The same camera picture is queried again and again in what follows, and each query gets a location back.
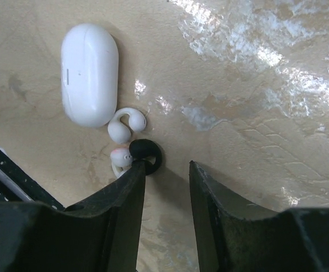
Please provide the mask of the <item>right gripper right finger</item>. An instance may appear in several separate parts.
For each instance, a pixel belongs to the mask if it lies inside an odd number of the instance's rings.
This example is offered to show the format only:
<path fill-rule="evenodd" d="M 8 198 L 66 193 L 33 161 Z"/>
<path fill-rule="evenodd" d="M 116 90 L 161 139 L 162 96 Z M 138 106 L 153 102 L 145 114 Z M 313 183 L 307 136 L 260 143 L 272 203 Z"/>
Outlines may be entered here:
<path fill-rule="evenodd" d="M 329 271 L 329 208 L 266 209 L 194 161 L 189 180 L 201 271 Z"/>

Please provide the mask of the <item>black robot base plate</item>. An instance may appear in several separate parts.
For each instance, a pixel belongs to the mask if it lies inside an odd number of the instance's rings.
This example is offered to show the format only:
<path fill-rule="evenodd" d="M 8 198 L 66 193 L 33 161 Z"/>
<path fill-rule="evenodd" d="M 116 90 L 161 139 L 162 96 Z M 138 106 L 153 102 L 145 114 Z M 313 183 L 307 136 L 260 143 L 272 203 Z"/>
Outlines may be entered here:
<path fill-rule="evenodd" d="M 0 201 L 39 201 L 51 208 L 65 208 L 34 179 L 28 176 L 0 148 Z"/>

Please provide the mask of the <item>black earbud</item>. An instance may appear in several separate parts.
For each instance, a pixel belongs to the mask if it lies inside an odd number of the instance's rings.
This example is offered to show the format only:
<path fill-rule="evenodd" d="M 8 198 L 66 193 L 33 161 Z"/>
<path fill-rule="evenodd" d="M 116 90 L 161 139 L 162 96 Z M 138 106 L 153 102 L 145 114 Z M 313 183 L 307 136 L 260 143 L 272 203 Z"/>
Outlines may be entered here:
<path fill-rule="evenodd" d="M 159 146 L 149 139 L 136 139 L 129 145 L 133 165 L 143 162 L 146 176 L 155 173 L 162 165 L 163 154 Z"/>

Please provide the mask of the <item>white earbud charging case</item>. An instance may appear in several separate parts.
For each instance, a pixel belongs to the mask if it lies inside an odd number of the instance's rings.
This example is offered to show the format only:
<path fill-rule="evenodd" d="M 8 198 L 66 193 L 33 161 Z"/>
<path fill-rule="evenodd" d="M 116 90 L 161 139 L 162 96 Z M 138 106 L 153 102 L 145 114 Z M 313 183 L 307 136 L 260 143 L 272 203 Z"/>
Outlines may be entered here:
<path fill-rule="evenodd" d="M 69 119 L 100 128 L 117 108 L 119 52 L 103 27 L 83 23 L 68 31 L 61 46 L 62 104 Z"/>

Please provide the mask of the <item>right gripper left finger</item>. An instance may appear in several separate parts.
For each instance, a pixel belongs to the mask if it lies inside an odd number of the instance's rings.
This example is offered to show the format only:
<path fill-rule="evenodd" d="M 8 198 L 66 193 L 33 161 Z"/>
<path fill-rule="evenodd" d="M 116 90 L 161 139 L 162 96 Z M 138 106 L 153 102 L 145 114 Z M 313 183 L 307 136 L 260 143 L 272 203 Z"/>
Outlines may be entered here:
<path fill-rule="evenodd" d="M 0 271 L 135 271 L 144 164 L 63 211 L 0 188 Z"/>

